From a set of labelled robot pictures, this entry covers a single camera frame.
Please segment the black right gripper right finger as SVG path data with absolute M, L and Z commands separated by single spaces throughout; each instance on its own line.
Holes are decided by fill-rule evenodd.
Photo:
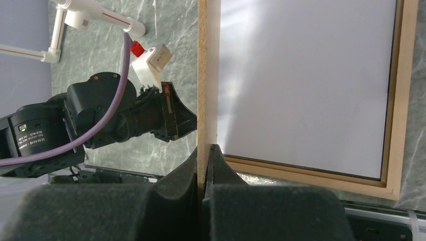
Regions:
M 344 208 L 314 186 L 251 186 L 209 150 L 202 202 L 203 240 L 353 240 Z

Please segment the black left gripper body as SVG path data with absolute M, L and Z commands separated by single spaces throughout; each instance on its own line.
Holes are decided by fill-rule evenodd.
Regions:
M 147 133 L 165 142 L 173 140 L 171 94 L 171 84 L 140 88 L 134 105 L 126 111 L 127 140 Z

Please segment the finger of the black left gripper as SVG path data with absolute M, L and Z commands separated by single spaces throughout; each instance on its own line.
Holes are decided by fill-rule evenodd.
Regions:
M 175 116 L 196 116 L 179 98 L 172 82 L 161 82 L 162 96 L 165 97 L 165 112 Z
M 172 112 L 172 140 L 178 140 L 197 129 L 197 116 L 188 109 Z

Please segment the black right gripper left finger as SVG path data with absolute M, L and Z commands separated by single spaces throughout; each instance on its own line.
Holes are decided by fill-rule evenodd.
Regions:
M 51 184 L 28 192 L 1 240 L 201 240 L 196 159 L 154 184 Z

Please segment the wooden picture frame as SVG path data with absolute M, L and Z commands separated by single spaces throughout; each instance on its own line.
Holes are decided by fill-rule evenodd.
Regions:
M 378 179 L 230 156 L 236 171 L 397 200 L 400 196 L 418 1 L 396 1 L 381 176 Z

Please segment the brown backing board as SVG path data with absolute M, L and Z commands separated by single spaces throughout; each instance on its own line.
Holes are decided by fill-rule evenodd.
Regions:
M 209 150 L 218 132 L 221 1 L 198 1 L 197 15 L 197 190 L 202 199 Z

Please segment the glossy room photo print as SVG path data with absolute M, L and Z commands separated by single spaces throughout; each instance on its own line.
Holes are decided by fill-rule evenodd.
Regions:
M 378 179 L 396 1 L 222 1 L 218 144 Z

